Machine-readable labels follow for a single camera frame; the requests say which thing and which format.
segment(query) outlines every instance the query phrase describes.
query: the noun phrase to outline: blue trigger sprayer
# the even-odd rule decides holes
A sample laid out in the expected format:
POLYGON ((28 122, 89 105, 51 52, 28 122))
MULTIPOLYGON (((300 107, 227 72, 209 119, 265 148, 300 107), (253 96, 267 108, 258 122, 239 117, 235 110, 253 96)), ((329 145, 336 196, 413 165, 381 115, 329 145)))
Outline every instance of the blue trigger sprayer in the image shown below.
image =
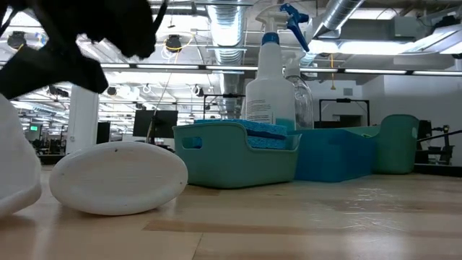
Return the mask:
POLYGON ((309 19, 307 14, 300 14, 290 4, 267 7, 256 17, 264 24, 265 34, 258 56, 257 77, 245 91, 247 120, 286 126, 287 131, 295 130, 295 90, 282 74, 282 52, 277 30, 291 30, 308 52, 308 44, 298 25, 309 19))

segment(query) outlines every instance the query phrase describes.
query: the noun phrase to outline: ceiling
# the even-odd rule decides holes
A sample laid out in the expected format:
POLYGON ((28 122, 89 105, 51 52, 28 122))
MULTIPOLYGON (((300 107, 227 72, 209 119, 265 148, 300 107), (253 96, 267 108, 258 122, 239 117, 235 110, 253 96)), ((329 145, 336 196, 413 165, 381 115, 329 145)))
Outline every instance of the ceiling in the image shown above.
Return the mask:
MULTIPOLYGON (((159 1, 150 1, 152 4, 160 4, 159 1)), ((251 0, 253 6, 245 12, 245 30, 243 47, 245 49, 243 64, 256 65, 258 63, 258 51, 261 42, 261 23, 255 21, 256 15, 264 8, 273 4, 268 0, 251 0)), ((292 1, 292 5, 301 12, 316 17, 325 11, 328 1, 292 1)), ((402 14, 405 17, 417 17, 417 15, 429 14, 440 10, 461 5, 462 1, 394 1, 374 0, 366 1, 351 17, 355 20, 391 20, 402 14)), ((7 61, 15 50, 7 45, 7 39, 13 31, 26 32, 26 40, 29 46, 38 48, 46 41, 47 36, 38 21, 25 13, 19 13, 0 39, 0 61, 7 61)), ((281 47, 283 51, 296 51, 300 47, 292 33, 280 32, 281 47)), ((82 53, 101 63, 147 63, 147 64, 215 64, 215 55, 209 47, 213 46, 210 33, 209 19, 201 16, 169 15, 157 33, 157 50, 151 57, 140 61, 137 58, 123 57, 120 51, 111 43, 103 41, 93 44, 83 35, 79 37, 78 44, 82 53), (164 47, 164 42, 169 35, 179 35, 183 45, 178 55, 170 53, 164 47)), ((370 68, 370 69, 446 69, 453 65, 450 55, 427 54, 427 55, 362 55, 348 53, 334 53, 332 55, 317 55, 314 63, 319 67, 345 68, 370 68)), ((218 74, 171 74, 171 73, 147 73, 147 72, 106 72, 106 77, 111 87, 117 89, 117 94, 109 96, 103 93, 100 96, 100 120, 111 121, 114 131, 130 133, 133 127, 135 105, 129 101, 137 100, 144 103, 148 109, 157 106, 162 97, 159 109, 180 112, 180 124, 189 124, 192 118, 201 118, 203 106, 202 97, 194 94, 195 87, 203 88, 205 93, 220 94, 220 77, 218 74)), ((330 74, 319 74, 310 80, 323 81, 330 79, 330 74)), ((362 84, 370 77, 361 75, 342 74, 336 80, 356 80, 362 84)), ((68 83, 57 84, 62 90, 71 95, 72 86, 68 83)), ((26 103, 15 103, 22 120, 26 126, 29 122, 45 123, 51 129, 56 129, 61 124, 66 124, 69 115, 70 99, 57 97, 47 91, 47 87, 30 93, 20 98, 27 100, 26 103)), ((206 117, 220 117, 225 111, 221 98, 211 103, 212 98, 207 100, 211 108, 206 117)))

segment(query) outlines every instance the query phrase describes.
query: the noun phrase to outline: computer monitor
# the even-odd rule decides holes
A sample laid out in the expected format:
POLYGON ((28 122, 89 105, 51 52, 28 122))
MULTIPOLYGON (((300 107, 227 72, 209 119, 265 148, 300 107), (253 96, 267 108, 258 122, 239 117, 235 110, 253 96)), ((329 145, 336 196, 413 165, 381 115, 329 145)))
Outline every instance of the computer monitor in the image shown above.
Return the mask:
MULTIPOLYGON (((135 113, 135 124, 133 129, 134 137, 147 137, 149 125, 151 124, 153 110, 137 110, 135 113)), ((172 127, 176 126, 178 121, 178 111, 176 110, 158 110, 156 113, 154 136, 159 138, 173 138, 172 127)))

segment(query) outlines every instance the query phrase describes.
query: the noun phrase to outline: spray bottle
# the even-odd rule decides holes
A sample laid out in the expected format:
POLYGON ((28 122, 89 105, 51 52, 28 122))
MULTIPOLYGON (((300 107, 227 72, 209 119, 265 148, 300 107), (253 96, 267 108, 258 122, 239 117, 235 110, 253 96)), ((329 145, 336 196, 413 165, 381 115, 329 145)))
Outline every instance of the spray bottle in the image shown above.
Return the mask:
POLYGON ((258 57, 258 73, 245 91, 246 119, 266 124, 286 126, 295 130, 295 89, 282 74, 282 52, 278 29, 290 29, 308 52, 298 24, 307 22, 309 16, 300 14, 290 4, 270 6, 256 18, 265 26, 258 57))
POLYGON ((295 125, 296 130, 314 129, 313 95, 308 84, 300 77, 300 60, 305 52, 295 51, 285 55, 284 75, 295 87, 295 125))

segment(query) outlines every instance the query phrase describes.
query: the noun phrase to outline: white oval object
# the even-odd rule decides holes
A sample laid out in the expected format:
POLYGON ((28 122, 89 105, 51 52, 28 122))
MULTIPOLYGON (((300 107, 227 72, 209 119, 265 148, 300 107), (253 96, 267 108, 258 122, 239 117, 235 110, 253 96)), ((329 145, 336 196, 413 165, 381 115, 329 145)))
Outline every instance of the white oval object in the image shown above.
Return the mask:
POLYGON ((181 194, 185 163, 166 149, 140 142, 110 142, 67 155, 55 166, 50 189, 65 206, 98 215, 129 215, 181 194))
POLYGON ((40 198, 40 172, 40 161, 22 132, 16 108, 0 95, 0 217, 40 198))

